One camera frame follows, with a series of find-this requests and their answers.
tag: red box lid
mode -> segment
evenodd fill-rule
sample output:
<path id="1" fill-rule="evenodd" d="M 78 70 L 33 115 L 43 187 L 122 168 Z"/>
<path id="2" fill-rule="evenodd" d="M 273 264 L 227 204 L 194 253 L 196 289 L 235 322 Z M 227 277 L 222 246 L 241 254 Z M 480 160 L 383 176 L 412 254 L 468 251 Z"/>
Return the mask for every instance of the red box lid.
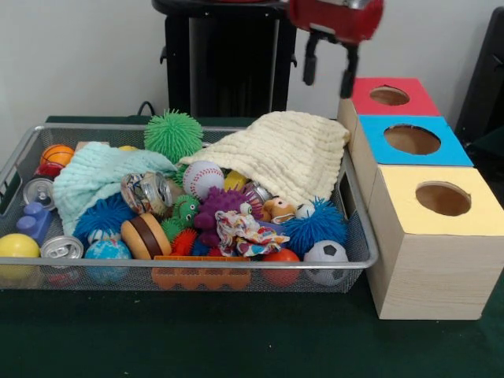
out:
<path id="1" fill-rule="evenodd" d="M 359 77 L 355 80 L 352 101 L 357 114 L 362 116 L 441 115 L 416 78 Z"/>

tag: blue globe ball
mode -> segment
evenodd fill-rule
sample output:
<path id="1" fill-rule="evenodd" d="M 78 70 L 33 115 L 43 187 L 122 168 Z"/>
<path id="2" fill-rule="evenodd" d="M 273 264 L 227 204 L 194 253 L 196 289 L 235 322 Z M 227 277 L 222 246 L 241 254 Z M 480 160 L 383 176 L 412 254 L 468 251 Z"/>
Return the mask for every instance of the blue globe ball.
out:
<path id="1" fill-rule="evenodd" d="M 132 254 L 126 244 L 115 240 L 96 242 L 87 249 L 85 258 L 130 259 Z M 98 284 L 113 284 L 128 274 L 129 267 L 88 266 L 87 274 Z"/>

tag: wooden box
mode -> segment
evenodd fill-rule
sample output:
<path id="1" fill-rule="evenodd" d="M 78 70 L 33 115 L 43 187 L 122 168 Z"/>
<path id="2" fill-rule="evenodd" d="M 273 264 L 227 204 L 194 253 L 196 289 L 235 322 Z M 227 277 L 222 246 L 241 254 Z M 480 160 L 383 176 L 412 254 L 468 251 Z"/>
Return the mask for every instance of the wooden box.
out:
<path id="1" fill-rule="evenodd" d="M 504 211 L 476 169 L 381 165 L 369 215 L 380 319 L 481 316 L 504 266 Z"/>
<path id="2" fill-rule="evenodd" d="M 442 117 L 360 116 L 359 120 L 352 160 L 366 206 L 378 164 L 473 166 Z"/>
<path id="3" fill-rule="evenodd" d="M 352 98 L 341 100 L 338 108 L 338 121 L 351 133 L 350 152 L 359 129 L 359 115 L 440 116 L 440 113 L 418 79 L 359 77 Z"/>

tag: orange ball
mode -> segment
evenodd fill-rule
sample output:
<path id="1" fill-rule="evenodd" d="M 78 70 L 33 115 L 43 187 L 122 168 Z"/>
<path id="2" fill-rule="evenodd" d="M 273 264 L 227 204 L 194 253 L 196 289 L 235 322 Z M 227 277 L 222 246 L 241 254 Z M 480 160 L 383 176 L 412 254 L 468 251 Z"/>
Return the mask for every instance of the orange ball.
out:
<path id="1" fill-rule="evenodd" d="M 54 144 L 44 150 L 40 157 L 40 164 L 58 163 L 66 167 L 72 160 L 74 153 L 75 151 L 71 147 L 65 146 L 64 144 Z"/>
<path id="2" fill-rule="evenodd" d="M 298 255 L 288 250 L 287 248 L 281 249 L 275 254 L 267 254 L 262 261 L 267 262 L 299 262 Z M 262 276 L 271 283 L 271 285 L 278 287 L 288 287 L 294 284 L 299 277 L 299 269 L 262 269 Z"/>

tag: circular hole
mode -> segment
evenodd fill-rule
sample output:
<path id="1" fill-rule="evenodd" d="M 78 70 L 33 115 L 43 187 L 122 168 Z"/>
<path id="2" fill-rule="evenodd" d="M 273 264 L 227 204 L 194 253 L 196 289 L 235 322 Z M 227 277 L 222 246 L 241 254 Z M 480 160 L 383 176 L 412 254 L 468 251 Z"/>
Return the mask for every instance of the circular hole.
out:
<path id="1" fill-rule="evenodd" d="M 423 183 L 417 188 L 418 202 L 441 215 L 456 217 L 471 209 L 471 196 L 452 183 Z"/>
<path id="2" fill-rule="evenodd" d="M 384 85 L 371 91 L 371 99 L 383 105 L 400 106 L 410 102 L 410 97 L 405 91 Z"/>
<path id="3" fill-rule="evenodd" d="M 413 155 L 429 155 L 441 147 L 441 140 L 424 128 L 397 124 L 385 130 L 385 139 L 396 150 Z"/>

